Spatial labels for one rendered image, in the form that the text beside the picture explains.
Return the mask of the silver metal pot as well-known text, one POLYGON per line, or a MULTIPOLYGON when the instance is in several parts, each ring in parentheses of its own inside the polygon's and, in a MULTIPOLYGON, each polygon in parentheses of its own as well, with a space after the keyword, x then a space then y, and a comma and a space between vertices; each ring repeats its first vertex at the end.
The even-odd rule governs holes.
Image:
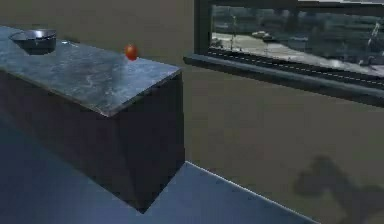
POLYGON ((29 55, 44 55, 55 50, 57 32, 53 29, 23 30, 11 34, 9 39, 29 55))

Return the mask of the dark-framed window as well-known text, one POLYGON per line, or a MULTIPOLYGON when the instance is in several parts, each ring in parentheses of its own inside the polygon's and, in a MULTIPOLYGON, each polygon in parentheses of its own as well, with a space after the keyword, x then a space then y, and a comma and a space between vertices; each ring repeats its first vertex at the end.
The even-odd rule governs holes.
POLYGON ((184 61, 384 108, 384 0, 194 0, 184 61))

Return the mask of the dark marble-top counter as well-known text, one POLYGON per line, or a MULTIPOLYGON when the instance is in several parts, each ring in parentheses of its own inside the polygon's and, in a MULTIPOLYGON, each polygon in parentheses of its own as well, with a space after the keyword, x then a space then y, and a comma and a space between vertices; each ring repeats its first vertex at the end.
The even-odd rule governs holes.
POLYGON ((58 40, 31 55, 0 26, 0 121, 139 212, 185 161, 179 67, 58 40))

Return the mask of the red tomato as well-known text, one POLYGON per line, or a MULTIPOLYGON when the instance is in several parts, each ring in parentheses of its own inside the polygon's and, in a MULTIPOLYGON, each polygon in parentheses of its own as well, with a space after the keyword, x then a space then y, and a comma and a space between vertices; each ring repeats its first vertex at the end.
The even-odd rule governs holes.
POLYGON ((138 49, 135 45, 127 45, 125 48, 124 48, 124 53, 125 53, 125 56, 131 60, 131 61, 134 61, 138 58, 138 49))

